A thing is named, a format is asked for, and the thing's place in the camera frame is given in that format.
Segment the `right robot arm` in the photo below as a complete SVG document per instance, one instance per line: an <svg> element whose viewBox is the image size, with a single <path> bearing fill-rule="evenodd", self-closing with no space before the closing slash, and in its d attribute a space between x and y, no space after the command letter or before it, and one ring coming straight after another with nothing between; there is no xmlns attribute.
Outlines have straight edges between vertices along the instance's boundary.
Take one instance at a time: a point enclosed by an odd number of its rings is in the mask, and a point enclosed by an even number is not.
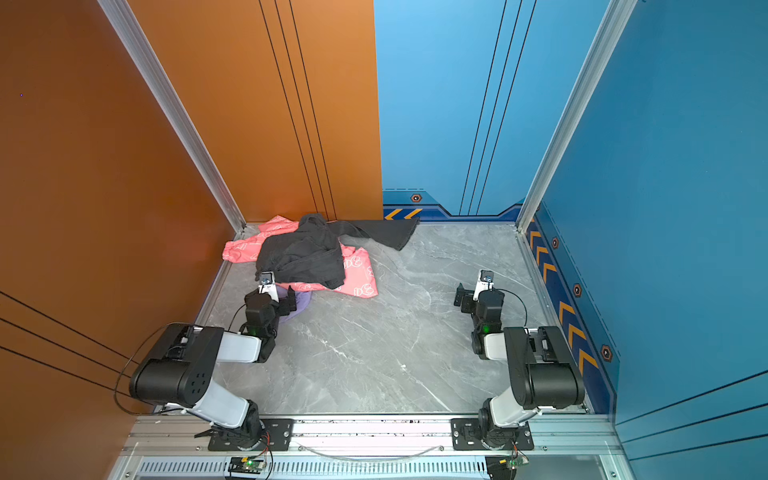
<svg viewBox="0 0 768 480"><path fill-rule="evenodd" d="M582 374L558 327L502 325L505 294L489 283L479 283L473 291L462 285L456 289L454 305L472 318L474 354L505 363L508 372L505 389L486 399L475 419L451 421L457 451L531 451L529 422L546 412L578 406L586 396Z"/></svg>

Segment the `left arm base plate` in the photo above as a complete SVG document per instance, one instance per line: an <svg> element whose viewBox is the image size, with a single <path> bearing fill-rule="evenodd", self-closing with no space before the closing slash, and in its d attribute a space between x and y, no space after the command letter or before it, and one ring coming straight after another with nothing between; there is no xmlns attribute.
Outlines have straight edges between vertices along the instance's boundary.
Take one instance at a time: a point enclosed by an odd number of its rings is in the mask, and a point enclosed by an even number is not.
<svg viewBox="0 0 768 480"><path fill-rule="evenodd" d="M259 435L252 437L214 429L207 449L212 452L286 452L291 444L294 425L294 420L290 418L262 419Z"/></svg>

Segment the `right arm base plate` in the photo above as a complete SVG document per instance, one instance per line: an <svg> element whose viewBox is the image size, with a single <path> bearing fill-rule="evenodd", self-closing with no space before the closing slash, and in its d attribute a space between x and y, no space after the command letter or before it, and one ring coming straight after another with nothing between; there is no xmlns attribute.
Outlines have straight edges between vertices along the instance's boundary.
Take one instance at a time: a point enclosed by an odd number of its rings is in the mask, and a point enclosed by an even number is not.
<svg viewBox="0 0 768 480"><path fill-rule="evenodd" d="M483 431L476 418L453 418L450 420L453 449L456 451L473 450L520 450L533 451L533 435L527 423L518 427L489 427Z"/></svg>

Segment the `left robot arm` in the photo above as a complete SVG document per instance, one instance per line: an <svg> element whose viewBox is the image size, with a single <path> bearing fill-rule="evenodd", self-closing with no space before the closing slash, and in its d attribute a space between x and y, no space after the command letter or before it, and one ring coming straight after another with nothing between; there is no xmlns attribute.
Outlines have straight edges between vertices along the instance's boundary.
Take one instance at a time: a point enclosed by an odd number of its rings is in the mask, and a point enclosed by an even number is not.
<svg viewBox="0 0 768 480"><path fill-rule="evenodd" d="M245 321L235 332L168 325L132 374L130 396L207 422L208 428L196 436L207 438L211 451L286 451L294 422L262 419L255 401L232 393L213 376L220 364L266 362L276 346L280 320L297 310L292 288L262 285L245 295Z"/></svg>

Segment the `purple cloth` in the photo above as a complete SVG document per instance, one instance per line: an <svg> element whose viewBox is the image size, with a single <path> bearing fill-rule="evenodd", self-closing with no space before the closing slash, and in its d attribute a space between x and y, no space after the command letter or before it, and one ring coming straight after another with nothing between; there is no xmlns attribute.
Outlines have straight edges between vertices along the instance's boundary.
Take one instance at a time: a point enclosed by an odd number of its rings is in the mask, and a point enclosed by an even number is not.
<svg viewBox="0 0 768 480"><path fill-rule="evenodd" d="M289 291L286 288L278 285L276 289L278 292L278 297L280 299L280 302L283 302L284 300L288 299ZM311 302L311 299L312 299L311 291L295 291L294 294L295 294L295 300L296 300L296 309L290 311L286 315L281 315L279 318L279 321L281 324L284 324L287 321L302 314L307 309L307 307Z"/></svg>

